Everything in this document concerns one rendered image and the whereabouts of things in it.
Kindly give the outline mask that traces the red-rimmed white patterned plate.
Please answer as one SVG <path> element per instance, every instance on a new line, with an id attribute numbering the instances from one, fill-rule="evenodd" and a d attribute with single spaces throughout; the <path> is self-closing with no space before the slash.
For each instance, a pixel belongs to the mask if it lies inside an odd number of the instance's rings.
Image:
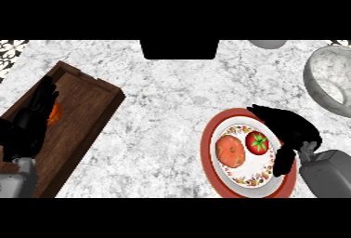
<path id="1" fill-rule="evenodd" d="M 255 155 L 245 147 L 245 137 L 252 131 L 264 133 L 268 139 L 268 151 Z M 243 145 L 245 162 L 231 168 L 225 166 L 215 154 L 217 140 L 230 135 Z M 277 149 L 283 143 L 264 124 L 264 121 L 245 108 L 233 108 L 220 112 L 209 120 L 200 142 L 200 158 L 206 178 L 225 198 L 273 198 L 289 197 L 296 184 L 296 166 L 279 178 L 273 176 L 273 165 Z"/>

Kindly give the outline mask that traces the red tomato with green stem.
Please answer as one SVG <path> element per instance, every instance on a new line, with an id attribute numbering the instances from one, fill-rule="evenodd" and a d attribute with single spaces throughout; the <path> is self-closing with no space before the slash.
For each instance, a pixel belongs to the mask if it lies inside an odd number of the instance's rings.
<path id="1" fill-rule="evenodd" d="M 268 139 L 262 132 L 252 131 L 245 137 L 245 147 L 255 155 L 264 155 L 268 151 Z"/>

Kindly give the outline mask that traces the black appliance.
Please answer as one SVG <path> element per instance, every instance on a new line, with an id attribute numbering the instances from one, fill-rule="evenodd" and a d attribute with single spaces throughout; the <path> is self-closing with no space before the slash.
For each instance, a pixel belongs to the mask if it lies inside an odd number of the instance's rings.
<path id="1" fill-rule="evenodd" d="M 218 40 L 141 40 L 147 60 L 212 60 Z"/>

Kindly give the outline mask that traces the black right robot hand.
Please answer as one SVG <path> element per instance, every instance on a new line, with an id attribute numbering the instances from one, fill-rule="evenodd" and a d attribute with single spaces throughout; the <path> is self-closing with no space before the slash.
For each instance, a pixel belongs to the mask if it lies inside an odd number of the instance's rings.
<path id="1" fill-rule="evenodd" d="M 305 162 L 315 159 L 321 146 L 321 135 L 315 126 L 293 112 L 253 104 L 246 108 L 264 121 L 283 145 L 277 149 L 273 175 L 277 178 L 290 172 L 295 156 Z"/>

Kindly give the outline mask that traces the orange round vegetable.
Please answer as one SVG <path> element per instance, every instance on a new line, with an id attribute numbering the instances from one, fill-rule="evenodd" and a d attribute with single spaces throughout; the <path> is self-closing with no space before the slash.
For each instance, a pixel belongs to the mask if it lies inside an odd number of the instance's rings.
<path id="1" fill-rule="evenodd" d="M 245 151 L 240 140 L 225 135 L 222 136 L 215 143 L 215 154 L 220 162 L 231 167 L 239 167 L 245 162 Z"/>

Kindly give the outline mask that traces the grey round object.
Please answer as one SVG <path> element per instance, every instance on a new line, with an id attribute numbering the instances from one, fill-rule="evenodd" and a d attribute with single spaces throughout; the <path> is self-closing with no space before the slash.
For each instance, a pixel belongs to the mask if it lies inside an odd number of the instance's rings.
<path id="1" fill-rule="evenodd" d="M 262 49 L 280 48 L 286 41 L 284 40 L 251 40 L 249 43 Z"/>

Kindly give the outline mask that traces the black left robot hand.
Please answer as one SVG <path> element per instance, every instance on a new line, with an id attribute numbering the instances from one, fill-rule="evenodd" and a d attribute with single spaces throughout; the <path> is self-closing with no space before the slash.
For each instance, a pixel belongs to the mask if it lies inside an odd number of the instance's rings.
<path id="1" fill-rule="evenodd" d="M 57 96 L 56 84 L 51 78 L 44 76 L 28 106 L 19 110 L 12 121 L 0 118 L 0 146 L 4 162 L 12 162 L 20 157 L 34 158 L 38 154 Z"/>

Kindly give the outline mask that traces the white marble bowl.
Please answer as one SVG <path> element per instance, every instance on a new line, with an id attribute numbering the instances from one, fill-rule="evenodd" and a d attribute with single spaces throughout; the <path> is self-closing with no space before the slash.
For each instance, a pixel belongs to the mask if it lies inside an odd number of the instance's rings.
<path id="1" fill-rule="evenodd" d="M 302 69 L 302 81 L 312 100 L 333 114 L 351 118 L 351 48 L 317 49 Z"/>

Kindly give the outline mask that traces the orange fruit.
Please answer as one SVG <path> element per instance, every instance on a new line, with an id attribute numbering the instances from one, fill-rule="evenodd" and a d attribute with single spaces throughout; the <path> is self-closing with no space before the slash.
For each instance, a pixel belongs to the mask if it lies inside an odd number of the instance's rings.
<path id="1" fill-rule="evenodd" d="M 59 102 L 54 101 L 51 113 L 48 115 L 47 126 L 54 125 L 54 123 L 60 120 L 60 114 L 62 114 L 62 107 Z"/>

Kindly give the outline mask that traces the brown wooden drawer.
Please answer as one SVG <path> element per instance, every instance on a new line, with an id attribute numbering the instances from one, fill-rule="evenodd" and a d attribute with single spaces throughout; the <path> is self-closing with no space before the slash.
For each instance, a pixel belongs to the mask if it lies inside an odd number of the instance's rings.
<path id="1" fill-rule="evenodd" d="M 81 162 L 88 148 L 125 99 L 122 89 L 93 78 L 63 62 L 47 72 L 59 91 L 60 120 L 48 126 L 43 149 L 32 158 L 38 175 L 31 197 L 56 196 Z M 3 161 L 0 147 L 0 174 L 17 172 L 17 165 Z"/>

